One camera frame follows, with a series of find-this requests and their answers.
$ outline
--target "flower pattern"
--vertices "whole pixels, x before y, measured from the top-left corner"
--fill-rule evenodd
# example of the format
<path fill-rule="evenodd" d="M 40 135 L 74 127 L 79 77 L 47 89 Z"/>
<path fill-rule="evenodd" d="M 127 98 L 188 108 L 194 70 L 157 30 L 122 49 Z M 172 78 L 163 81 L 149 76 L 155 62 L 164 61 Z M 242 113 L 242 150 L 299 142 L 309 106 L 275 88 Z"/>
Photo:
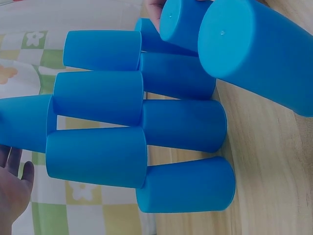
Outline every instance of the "flower pattern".
<path fill-rule="evenodd" d="M 97 187 L 97 185 L 80 184 L 75 182 L 69 182 L 69 185 L 73 189 L 73 199 L 76 201 L 80 199 L 91 201 L 93 199 L 92 190 Z"/>
<path fill-rule="evenodd" d="M 16 74 L 18 74 L 18 71 L 16 68 L 13 67 L 7 67 L 0 65 L 0 84 L 4 85 L 8 82 L 9 78 L 14 77 Z"/>
<path fill-rule="evenodd" d="M 27 42 L 26 45 L 30 47 L 31 45 L 34 45 L 35 47 L 39 46 L 39 40 L 44 37 L 43 33 L 40 32 L 33 32 L 33 33 L 27 33 Z"/>

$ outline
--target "white flower print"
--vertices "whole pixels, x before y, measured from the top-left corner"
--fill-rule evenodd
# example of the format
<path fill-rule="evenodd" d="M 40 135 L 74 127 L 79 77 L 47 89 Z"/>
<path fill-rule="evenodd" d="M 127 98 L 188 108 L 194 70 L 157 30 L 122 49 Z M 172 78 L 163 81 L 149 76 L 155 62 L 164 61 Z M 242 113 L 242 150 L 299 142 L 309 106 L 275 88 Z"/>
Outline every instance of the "white flower print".
<path fill-rule="evenodd" d="M 76 182 L 69 182 L 70 187 L 73 189 L 73 199 L 78 201 L 80 199 L 86 199 L 91 201 L 92 190 L 97 187 L 97 185 L 81 184 Z"/>
<path fill-rule="evenodd" d="M 45 34 L 40 32 L 27 33 L 27 42 L 26 45 L 29 47 L 34 45 L 35 47 L 39 46 L 39 40 L 44 37 Z"/>

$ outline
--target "wood grain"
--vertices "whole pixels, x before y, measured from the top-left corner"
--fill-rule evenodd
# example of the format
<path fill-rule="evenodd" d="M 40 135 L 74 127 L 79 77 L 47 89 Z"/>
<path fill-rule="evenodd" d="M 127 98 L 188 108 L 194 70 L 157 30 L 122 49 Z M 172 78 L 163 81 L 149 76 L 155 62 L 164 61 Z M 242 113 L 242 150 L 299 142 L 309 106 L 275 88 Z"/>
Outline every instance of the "wood grain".
<path fill-rule="evenodd" d="M 267 4 L 313 34 L 312 0 Z M 158 214 L 158 235 L 312 235 L 313 118 L 222 81 L 214 98 L 228 116 L 227 140 L 217 155 L 233 163 L 234 201 L 224 212 Z M 150 154 L 153 164 L 208 157 L 161 147 Z"/>

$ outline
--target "blue plastic cup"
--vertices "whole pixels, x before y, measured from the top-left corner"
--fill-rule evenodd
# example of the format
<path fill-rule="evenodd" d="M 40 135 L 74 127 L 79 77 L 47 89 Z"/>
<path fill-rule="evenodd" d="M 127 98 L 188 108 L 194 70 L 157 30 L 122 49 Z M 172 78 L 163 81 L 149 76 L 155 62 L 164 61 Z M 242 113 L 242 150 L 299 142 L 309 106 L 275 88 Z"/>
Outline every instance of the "blue plastic cup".
<path fill-rule="evenodd" d="M 53 91 L 58 115 L 120 125 L 138 125 L 143 80 L 139 71 L 59 73 Z"/>
<path fill-rule="evenodd" d="M 0 144 L 45 153 L 48 106 L 51 95 L 0 99 Z"/>
<path fill-rule="evenodd" d="M 216 152 L 222 146 L 227 121 L 214 100 L 144 100 L 141 126 L 147 144 Z"/>
<path fill-rule="evenodd" d="M 143 51 L 198 56 L 198 53 L 194 51 L 163 41 L 153 23 L 148 18 L 139 18 L 134 30 L 141 32 L 141 50 Z"/>
<path fill-rule="evenodd" d="M 198 52 L 202 19 L 212 1 L 167 0 L 161 14 L 160 35 L 169 43 Z"/>
<path fill-rule="evenodd" d="M 149 166 L 137 203 L 145 213 L 223 211 L 232 202 L 236 180 L 222 157 Z"/>
<path fill-rule="evenodd" d="M 210 99 L 216 79 L 208 75 L 198 57 L 142 53 L 139 70 L 144 90 L 178 99 Z"/>
<path fill-rule="evenodd" d="M 211 76 L 313 117 L 313 36 L 258 1 L 215 1 L 199 57 Z"/>
<path fill-rule="evenodd" d="M 87 70 L 134 71 L 138 68 L 140 52 L 140 32 L 71 31 L 65 42 L 63 63 Z"/>
<path fill-rule="evenodd" d="M 140 127 L 60 130 L 47 137 L 50 177 L 98 185 L 140 188 L 147 145 Z"/>

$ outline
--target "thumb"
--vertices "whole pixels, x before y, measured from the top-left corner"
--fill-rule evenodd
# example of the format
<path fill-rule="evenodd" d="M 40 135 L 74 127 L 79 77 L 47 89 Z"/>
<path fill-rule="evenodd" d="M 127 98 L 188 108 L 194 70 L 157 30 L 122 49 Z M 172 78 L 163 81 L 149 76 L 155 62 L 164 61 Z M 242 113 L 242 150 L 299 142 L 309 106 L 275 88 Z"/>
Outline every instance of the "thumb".
<path fill-rule="evenodd" d="M 29 188 L 30 192 L 33 190 L 35 177 L 35 168 L 32 162 L 26 162 L 23 169 L 23 176 L 21 180 Z"/>

